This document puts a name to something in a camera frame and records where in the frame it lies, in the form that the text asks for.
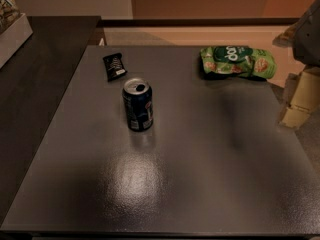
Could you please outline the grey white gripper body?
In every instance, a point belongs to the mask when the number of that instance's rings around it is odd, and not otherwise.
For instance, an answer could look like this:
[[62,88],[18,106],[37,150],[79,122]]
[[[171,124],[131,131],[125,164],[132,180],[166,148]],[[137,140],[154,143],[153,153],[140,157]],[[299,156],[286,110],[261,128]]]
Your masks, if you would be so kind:
[[298,20],[292,48],[296,60],[320,66],[320,0],[315,0]]

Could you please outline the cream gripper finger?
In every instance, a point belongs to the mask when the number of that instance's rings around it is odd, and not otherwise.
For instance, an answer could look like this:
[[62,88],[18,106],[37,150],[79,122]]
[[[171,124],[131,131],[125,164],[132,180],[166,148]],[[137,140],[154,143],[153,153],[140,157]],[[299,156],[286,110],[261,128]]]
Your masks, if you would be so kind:
[[300,128],[320,105],[320,74],[302,71],[290,73],[283,92],[283,108],[279,123],[288,128]]

